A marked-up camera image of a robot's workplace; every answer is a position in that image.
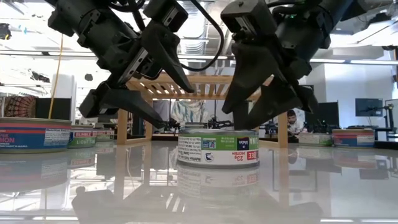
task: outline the wooden shelf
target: wooden shelf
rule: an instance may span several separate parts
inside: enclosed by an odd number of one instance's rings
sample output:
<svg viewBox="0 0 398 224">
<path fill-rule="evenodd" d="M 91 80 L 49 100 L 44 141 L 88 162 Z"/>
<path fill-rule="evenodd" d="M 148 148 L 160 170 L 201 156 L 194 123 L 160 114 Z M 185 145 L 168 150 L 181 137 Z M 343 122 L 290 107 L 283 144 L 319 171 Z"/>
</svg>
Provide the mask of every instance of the wooden shelf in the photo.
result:
<svg viewBox="0 0 398 224">
<path fill-rule="evenodd" d="M 161 73 L 156 80 L 132 78 L 127 86 L 132 90 L 139 90 L 143 96 L 155 99 L 224 100 L 233 78 L 232 75 L 187 77 L 195 89 L 194 93 L 185 93 L 166 73 Z M 260 94 L 260 90 L 257 90 L 248 100 L 257 100 Z"/>
<path fill-rule="evenodd" d="M 187 75 L 189 82 L 194 87 L 194 93 L 185 93 L 166 73 L 161 73 L 156 80 L 147 80 L 145 78 L 132 78 L 126 86 L 130 90 L 138 90 L 142 97 L 150 104 L 156 99 L 179 99 L 179 100 L 225 100 L 232 82 L 232 75 Z M 269 78 L 264 82 L 267 86 L 272 81 Z M 248 100 L 256 101 L 261 95 L 258 89 Z M 286 113 L 278 115 L 278 141 L 266 142 L 260 144 L 267 147 L 287 147 L 287 115 Z M 147 142 L 152 139 L 152 125 L 146 122 L 146 134 L 142 139 L 127 140 L 127 111 L 120 110 L 118 118 L 118 144 L 135 144 Z"/>
</svg>

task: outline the computer monitor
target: computer monitor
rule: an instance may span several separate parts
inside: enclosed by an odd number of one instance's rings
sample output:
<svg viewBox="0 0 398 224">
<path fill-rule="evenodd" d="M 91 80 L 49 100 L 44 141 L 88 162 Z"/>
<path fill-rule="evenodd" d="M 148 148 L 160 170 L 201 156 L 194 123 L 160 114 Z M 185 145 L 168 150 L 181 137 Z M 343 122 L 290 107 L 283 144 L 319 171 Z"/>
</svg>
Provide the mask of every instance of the computer monitor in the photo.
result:
<svg viewBox="0 0 398 224">
<path fill-rule="evenodd" d="M 383 99 L 355 99 L 355 116 L 383 116 Z"/>
<path fill-rule="evenodd" d="M 328 125 L 340 126 L 338 102 L 319 103 L 318 109 L 314 114 L 305 113 L 305 121 L 309 125 L 319 124 L 324 121 Z"/>
</svg>

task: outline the ventilation duct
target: ventilation duct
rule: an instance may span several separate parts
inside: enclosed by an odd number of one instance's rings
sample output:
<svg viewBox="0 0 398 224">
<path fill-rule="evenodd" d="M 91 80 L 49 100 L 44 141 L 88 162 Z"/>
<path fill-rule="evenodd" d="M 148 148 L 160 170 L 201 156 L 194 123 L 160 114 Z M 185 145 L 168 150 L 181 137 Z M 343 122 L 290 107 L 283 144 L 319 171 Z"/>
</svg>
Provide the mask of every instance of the ventilation duct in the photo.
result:
<svg viewBox="0 0 398 224">
<path fill-rule="evenodd" d="M 179 36 L 184 39 L 180 43 L 181 54 L 204 55 L 206 50 L 204 38 L 206 37 L 207 20 L 191 2 L 180 1 L 179 3 L 189 14 L 187 21 L 185 21 L 184 25 L 178 32 Z M 209 3 L 200 2 L 200 4 L 207 11 Z M 185 63 L 190 67 L 201 66 L 199 63 L 189 62 L 186 60 L 182 60 L 182 63 Z"/>
</svg>

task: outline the person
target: person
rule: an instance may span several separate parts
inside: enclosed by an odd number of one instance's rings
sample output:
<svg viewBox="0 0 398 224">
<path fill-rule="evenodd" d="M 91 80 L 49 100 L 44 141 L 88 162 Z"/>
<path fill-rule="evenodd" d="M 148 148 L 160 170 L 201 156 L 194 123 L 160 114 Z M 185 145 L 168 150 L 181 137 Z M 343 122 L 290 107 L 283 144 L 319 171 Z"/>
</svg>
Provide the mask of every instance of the person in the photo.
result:
<svg viewBox="0 0 398 224">
<path fill-rule="evenodd" d="M 303 129 L 303 125 L 297 121 L 297 115 L 294 110 L 289 110 L 287 112 L 287 122 L 289 126 L 288 129 L 291 133 L 297 134 Z"/>
</svg>

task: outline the green can label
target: green can label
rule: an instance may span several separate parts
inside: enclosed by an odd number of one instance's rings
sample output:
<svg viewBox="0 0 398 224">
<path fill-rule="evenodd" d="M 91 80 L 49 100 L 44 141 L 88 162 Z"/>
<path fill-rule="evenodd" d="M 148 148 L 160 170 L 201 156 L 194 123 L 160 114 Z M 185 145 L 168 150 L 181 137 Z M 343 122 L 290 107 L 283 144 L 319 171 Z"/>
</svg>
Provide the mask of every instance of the green can label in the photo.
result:
<svg viewBox="0 0 398 224">
<path fill-rule="evenodd" d="M 112 141 L 114 139 L 113 130 L 101 130 L 97 133 L 97 141 Z"/>
<path fill-rule="evenodd" d="M 95 146 L 96 138 L 97 138 L 96 131 L 72 130 L 70 133 L 68 147 L 69 148 L 93 147 Z"/>
<path fill-rule="evenodd" d="M 201 149 L 218 151 L 240 151 L 259 148 L 258 136 L 218 136 L 181 134 L 181 137 L 201 138 Z"/>
</svg>

